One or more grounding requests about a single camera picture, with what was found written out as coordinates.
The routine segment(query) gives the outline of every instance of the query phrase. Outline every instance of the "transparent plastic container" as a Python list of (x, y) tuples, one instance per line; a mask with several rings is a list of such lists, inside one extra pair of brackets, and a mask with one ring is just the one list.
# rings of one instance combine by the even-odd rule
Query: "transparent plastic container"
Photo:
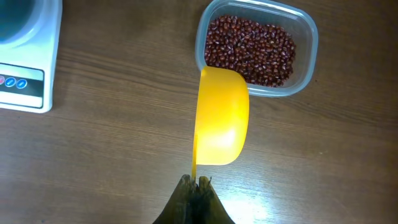
[(302, 90), (312, 78), (318, 50), (318, 29), (305, 12), (285, 4), (266, 0), (214, 0), (203, 12), (195, 44), (198, 68), (206, 65), (205, 44), (210, 21), (223, 15), (251, 19), (260, 24), (274, 24), (292, 34), (296, 56), (293, 74), (283, 86), (273, 88), (248, 84), (249, 94), (266, 97), (289, 96)]

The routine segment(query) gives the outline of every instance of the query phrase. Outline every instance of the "scale button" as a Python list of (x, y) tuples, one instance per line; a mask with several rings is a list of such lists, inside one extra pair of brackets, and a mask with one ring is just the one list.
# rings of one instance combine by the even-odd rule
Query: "scale button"
[(13, 77), (9, 77), (6, 79), (6, 87), (13, 87), (17, 80)]
[(27, 81), (26, 80), (18, 80), (18, 82), (17, 82), (17, 88), (20, 89), (20, 90), (25, 88), (26, 85), (27, 85)]

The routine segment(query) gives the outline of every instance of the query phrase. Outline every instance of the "wood grain surface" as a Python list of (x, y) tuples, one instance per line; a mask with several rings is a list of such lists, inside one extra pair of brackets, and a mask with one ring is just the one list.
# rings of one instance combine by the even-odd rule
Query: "wood grain surface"
[[(189, 174), (210, 0), (64, 0), (53, 109), (0, 110), (0, 223), (152, 223)], [(315, 73), (251, 96), (227, 166), (236, 223), (398, 223), (398, 2), (283, 0), (317, 23)]]

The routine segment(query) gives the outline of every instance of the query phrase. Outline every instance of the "pile of red beans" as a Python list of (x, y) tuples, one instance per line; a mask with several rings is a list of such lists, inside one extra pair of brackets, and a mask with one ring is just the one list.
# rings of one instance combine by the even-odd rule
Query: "pile of red beans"
[(236, 16), (210, 22), (206, 64), (241, 74), (247, 83), (277, 87), (293, 73), (296, 45), (283, 28)]

